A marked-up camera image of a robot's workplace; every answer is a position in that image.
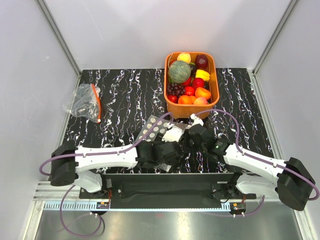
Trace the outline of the green netted melon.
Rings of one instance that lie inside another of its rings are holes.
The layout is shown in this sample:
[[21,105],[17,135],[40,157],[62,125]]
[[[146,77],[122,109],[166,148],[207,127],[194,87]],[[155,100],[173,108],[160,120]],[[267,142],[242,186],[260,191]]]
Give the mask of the green netted melon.
[[191,67],[190,65],[182,60],[174,61],[169,69],[168,76],[169,78],[177,84],[182,84],[188,80],[191,75]]

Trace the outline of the red pomegranate fruit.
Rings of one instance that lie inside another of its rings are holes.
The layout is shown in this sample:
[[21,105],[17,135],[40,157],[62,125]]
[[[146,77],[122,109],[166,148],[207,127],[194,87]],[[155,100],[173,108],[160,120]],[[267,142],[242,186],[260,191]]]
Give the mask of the red pomegranate fruit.
[[204,88],[204,86],[205,86],[205,81],[202,78],[197,77],[192,81],[192,87],[194,89]]

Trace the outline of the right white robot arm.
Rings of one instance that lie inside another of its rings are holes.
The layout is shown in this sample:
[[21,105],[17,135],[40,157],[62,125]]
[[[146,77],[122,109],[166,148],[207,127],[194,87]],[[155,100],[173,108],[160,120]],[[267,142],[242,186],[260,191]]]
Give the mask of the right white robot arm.
[[190,151],[201,152],[210,160],[247,170],[227,185],[228,195],[243,194],[278,197],[287,207],[303,211],[315,186],[304,164],[297,158],[275,159],[241,149],[225,137],[217,138],[200,124],[191,126],[182,135],[182,145]]

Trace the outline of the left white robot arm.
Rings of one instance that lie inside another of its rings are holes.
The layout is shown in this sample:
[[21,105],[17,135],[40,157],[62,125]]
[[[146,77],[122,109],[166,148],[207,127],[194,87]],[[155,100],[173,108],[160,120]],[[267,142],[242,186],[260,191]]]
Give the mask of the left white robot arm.
[[176,142],[141,141],[124,147],[89,148],[62,144],[52,154],[50,184],[54,187],[76,185],[103,198],[108,186],[102,177],[91,172],[100,168],[160,168],[166,172],[176,165],[182,148]]

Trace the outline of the polka dot zip bag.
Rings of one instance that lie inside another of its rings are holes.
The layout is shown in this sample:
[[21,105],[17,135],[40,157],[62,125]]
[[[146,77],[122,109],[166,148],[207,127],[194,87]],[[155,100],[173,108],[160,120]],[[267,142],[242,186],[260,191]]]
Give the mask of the polka dot zip bag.
[[[157,137],[162,137],[162,135],[165,135],[168,129],[168,125],[170,124],[170,120],[166,120],[164,118],[161,118],[160,121],[155,125],[155,122],[160,119],[160,117],[150,115],[147,119],[146,123],[143,125],[142,129],[140,130],[137,138],[135,139],[134,143],[136,143],[138,140],[142,139],[143,136],[148,132],[148,130],[151,129],[150,133],[147,134],[143,140],[147,142],[156,141]],[[185,124],[182,122],[173,122],[175,129],[181,129],[183,132],[185,129],[189,128],[189,124]],[[173,170],[173,166],[175,166],[177,163],[159,163],[157,166],[153,167],[155,169],[163,170],[165,172],[170,172]]]

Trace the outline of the orange bell pepper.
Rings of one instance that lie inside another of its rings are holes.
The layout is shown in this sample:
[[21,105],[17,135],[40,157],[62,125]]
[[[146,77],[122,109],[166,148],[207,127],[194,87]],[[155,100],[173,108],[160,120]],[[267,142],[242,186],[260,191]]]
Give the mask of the orange bell pepper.
[[203,87],[197,87],[195,90],[195,96],[197,98],[203,97],[206,100],[209,100],[211,98],[211,92]]

